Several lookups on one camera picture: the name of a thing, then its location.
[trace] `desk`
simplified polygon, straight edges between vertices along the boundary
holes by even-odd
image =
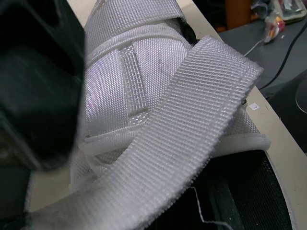
[[[85,24],[95,0],[69,0],[82,25]],[[210,26],[192,0],[178,0],[188,23],[195,30],[197,38],[205,35],[218,34]],[[254,88],[248,104],[257,103],[260,108],[247,112],[261,133],[272,140],[268,156],[275,167],[279,180],[288,196],[288,203],[294,211],[298,229],[304,230],[307,226],[307,157],[293,140],[287,129],[277,117],[268,102],[257,88]],[[50,205],[69,194],[69,170],[64,167],[54,172],[37,172],[34,176],[30,210],[38,210]]]
[[[267,45],[258,45],[248,58],[257,62],[264,68],[257,87],[261,88],[268,83],[277,73],[285,54],[298,34],[302,26],[307,22],[307,17],[302,21],[286,25],[285,30]],[[255,21],[233,30],[219,33],[222,40],[241,54],[249,51],[259,40],[262,39],[265,23]],[[307,30],[305,30],[296,41],[279,77],[267,88],[262,90],[263,94],[270,91],[270,87],[292,80],[306,68],[307,58]]]

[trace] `small sticker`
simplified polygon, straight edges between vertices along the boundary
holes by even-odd
[[[249,106],[252,110],[256,110],[256,109],[259,109],[259,105],[257,105],[256,103],[253,103]]]

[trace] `white velcro strap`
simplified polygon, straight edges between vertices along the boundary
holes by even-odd
[[[144,128],[92,185],[32,214],[34,230],[143,229],[208,162],[262,69],[207,36],[188,53]]]
[[[184,15],[176,0],[108,0],[92,13],[85,26],[87,53],[132,28],[179,17]]]

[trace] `black cable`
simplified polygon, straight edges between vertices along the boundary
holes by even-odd
[[[282,62],[282,65],[280,66],[277,74],[275,75],[275,77],[270,80],[269,83],[267,83],[265,86],[262,86],[259,90],[262,90],[264,89],[265,87],[271,85],[273,83],[273,81],[275,81],[277,79],[277,77],[280,75],[280,73],[282,72],[283,68],[284,68],[284,65],[286,64],[287,62],[287,59],[289,57],[289,54],[291,52],[291,49],[292,47],[294,46],[295,42],[297,41],[297,39],[300,37],[300,35],[305,31],[305,29],[307,28],[307,22],[305,22],[305,24],[303,25],[302,29],[298,32],[298,34],[296,35],[296,37],[293,39],[292,43],[290,44],[289,48],[288,48],[288,51],[286,53],[286,56],[284,57],[283,59],[283,62]]]

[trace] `wooden panel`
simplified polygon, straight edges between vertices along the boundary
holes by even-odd
[[[250,23],[251,0],[225,0],[227,29]]]

